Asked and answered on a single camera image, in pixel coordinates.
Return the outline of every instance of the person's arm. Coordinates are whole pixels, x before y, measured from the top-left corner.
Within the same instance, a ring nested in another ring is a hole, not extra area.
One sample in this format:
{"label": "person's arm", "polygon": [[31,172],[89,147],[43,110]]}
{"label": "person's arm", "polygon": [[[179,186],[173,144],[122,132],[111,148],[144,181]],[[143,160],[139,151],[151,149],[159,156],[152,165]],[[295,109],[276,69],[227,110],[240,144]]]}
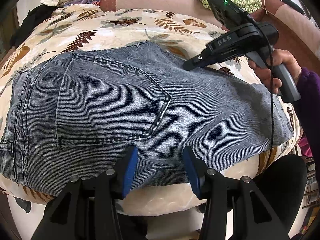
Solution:
{"label": "person's arm", "polygon": [[[283,63],[287,67],[301,95],[301,99],[293,106],[308,139],[316,164],[316,178],[320,184],[320,78],[306,68],[301,69],[289,51],[276,49],[272,56],[274,66]],[[249,61],[248,64],[270,90],[271,71],[259,68],[253,61]],[[277,94],[281,85],[281,80],[274,78],[273,93]]]}

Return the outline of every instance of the floral blanket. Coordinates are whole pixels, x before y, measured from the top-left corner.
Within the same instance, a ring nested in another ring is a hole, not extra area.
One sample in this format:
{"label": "floral blanket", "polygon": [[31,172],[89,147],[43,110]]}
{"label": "floral blanket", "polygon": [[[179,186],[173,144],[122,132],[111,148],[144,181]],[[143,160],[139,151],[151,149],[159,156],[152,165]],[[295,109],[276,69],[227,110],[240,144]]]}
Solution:
{"label": "floral blanket", "polygon": [[[188,59],[199,54],[206,43],[222,33],[225,31],[215,25],[167,11],[123,9],[116,12],[102,12],[99,7],[90,4],[59,8],[54,11],[50,19],[38,25],[0,67],[0,138],[6,126],[12,80],[15,75],[59,53],[76,49],[111,49],[150,40],[162,49]],[[248,83],[260,83],[249,68],[245,57],[211,67]],[[282,103],[282,106],[293,127],[294,137],[273,148],[271,152],[261,153],[227,168],[222,172],[225,176],[254,177],[277,157],[292,150],[300,136],[299,121],[291,104]],[[1,174],[0,190],[35,203],[45,204],[53,198],[45,192],[37,192],[19,185]],[[117,209],[129,215],[154,216],[189,209],[201,202],[193,195],[189,184],[175,184],[132,190],[124,201],[118,202]]]}

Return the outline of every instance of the screw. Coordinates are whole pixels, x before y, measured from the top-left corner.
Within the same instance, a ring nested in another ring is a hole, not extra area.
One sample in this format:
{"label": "screw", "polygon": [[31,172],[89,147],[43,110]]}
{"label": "screw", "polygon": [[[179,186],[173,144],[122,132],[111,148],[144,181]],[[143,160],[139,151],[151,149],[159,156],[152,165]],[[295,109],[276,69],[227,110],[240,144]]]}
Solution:
{"label": "screw", "polygon": [[71,176],[71,178],[70,178],[70,181],[72,182],[72,183],[76,183],[77,181],[79,180],[79,177],[78,176]]}
{"label": "screw", "polygon": [[243,176],[242,177],[242,180],[245,182],[245,183],[249,183],[251,181],[251,179],[248,177],[248,176]]}
{"label": "screw", "polygon": [[216,171],[214,169],[208,169],[207,170],[207,174],[208,175],[214,175],[214,174],[216,174]]}
{"label": "screw", "polygon": [[113,174],[115,174],[115,170],[114,169],[108,169],[108,170],[106,170],[106,174],[107,175],[113,175]]}

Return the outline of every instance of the back pocket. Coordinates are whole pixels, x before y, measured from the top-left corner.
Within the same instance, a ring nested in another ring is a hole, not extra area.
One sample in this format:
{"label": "back pocket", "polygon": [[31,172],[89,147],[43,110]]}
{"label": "back pocket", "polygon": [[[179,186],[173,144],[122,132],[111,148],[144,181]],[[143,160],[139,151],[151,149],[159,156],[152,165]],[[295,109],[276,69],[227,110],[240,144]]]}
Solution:
{"label": "back pocket", "polygon": [[141,69],[75,54],[62,79],[56,112],[58,147],[150,138],[171,95]]}

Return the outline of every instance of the denim fabric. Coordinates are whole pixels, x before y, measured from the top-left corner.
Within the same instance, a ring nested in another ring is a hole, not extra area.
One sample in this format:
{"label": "denim fabric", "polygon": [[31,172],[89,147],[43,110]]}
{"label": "denim fabric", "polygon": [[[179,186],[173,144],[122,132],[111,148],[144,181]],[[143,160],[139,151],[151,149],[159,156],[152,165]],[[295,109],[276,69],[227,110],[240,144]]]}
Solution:
{"label": "denim fabric", "polygon": [[[57,195],[136,145],[132,188],[187,183],[185,145],[221,171],[268,149],[270,94],[216,70],[182,69],[156,44],[66,52],[17,75],[0,143],[0,172]],[[274,98],[274,146],[292,129]]]}

